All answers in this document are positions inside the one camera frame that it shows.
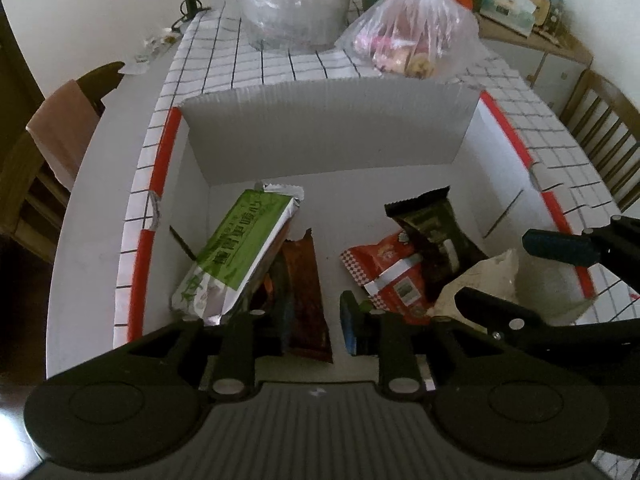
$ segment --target pink plastic bag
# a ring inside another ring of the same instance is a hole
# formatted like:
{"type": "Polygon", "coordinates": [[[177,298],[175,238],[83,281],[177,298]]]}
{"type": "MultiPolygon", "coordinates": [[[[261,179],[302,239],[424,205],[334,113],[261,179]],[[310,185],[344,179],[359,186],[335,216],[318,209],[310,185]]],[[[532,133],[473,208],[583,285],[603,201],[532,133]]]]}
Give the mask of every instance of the pink plastic bag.
{"type": "Polygon", "coordinates": [[[380,0],[336,42],[382,72],[447,79],[487,57],[478,21],[455,0],[380,0]]]}

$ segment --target silver bolt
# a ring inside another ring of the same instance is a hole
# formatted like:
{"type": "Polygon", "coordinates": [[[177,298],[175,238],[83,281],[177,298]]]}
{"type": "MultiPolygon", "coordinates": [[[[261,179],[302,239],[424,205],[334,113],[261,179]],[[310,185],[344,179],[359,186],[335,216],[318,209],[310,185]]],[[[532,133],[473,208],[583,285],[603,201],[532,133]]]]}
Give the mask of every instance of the silver bolt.
{"type": "Polygon", "coordinates": [[[238,379],[218,379],[213,383],[213,391],[220,395],[237,395],[244,390],[244,383],[238,379]]]}
{"type": "Polygon", "coordinates": [[[511,328],[511,330],[520,330],[524,328],[524,319],[521,319],[519,317],[512,319],[509,322],[509,328],[511,328]]]}
{"type": "Polygon", "coordinates": [[[389,381],[388,386],[395,394],[414,394],[420,389],[420,383],[411,377],[396,377],[389,381]]]}

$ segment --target pink cloth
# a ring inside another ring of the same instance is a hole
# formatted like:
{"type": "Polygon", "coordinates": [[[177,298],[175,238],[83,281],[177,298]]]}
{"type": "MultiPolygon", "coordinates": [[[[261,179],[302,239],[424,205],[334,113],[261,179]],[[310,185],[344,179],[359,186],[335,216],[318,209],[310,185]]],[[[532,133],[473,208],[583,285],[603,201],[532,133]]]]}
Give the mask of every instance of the pink cloth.
{"type": "Polygon", "coordinates": [[[27,124],[42,156],[71,191],[100,117],[76,81],[47,97],[27,124]]]}

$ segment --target ribbed black surface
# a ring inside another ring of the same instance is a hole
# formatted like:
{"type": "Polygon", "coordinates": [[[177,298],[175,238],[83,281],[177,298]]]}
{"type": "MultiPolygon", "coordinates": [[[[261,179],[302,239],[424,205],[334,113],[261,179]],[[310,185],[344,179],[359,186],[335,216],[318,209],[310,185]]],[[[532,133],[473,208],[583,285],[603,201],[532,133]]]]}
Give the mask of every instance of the ribbed black surface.
{"type": "Polygon", "coordinates": [[[602,480],[590,463],[551,473],[501,470],[468,457],[414,403],[371,383],[265,384],[212,410],[181,450],[141,468],[84,474],[44,463],[29,480],[602,480]]]}

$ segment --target checkered tablecloth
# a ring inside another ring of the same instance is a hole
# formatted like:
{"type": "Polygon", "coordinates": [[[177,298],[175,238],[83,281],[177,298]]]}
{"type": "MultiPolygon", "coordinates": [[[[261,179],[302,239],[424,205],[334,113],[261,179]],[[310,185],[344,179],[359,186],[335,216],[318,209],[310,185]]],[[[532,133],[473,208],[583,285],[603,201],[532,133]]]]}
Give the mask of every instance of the checkered tablecloth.
{"type": "MultiPolygon", "coordinates": [[[[349,20],[360,15],[352,0],[349,20]]],[[[140,229],[151,224],[148,181],[162,127],[171,107],[208,92],[284,81],[381,77],[370,64],[343,50],[308,55],[259,52],[249,45],[238,10],[232,6],[196,16],[186,31],[152,116],[131,189],[122,238],[116,288],[114,345],[124,342],[130,276],[140,229]]],[[[540,191],[553,190],[572,232],[609,223],[620,214],[600,175],[566,127],[499,56],[470,67],[450,80],[491,94],[534,160],[530,168],[540,191]]],[[[578,323],[607,322],[638,316],[638,295],[601,265],[589,269],[597,298],[578,323]]],[[[598,452],[594,462],[612,478],[629,479],[638,461],[598,452]]]]}

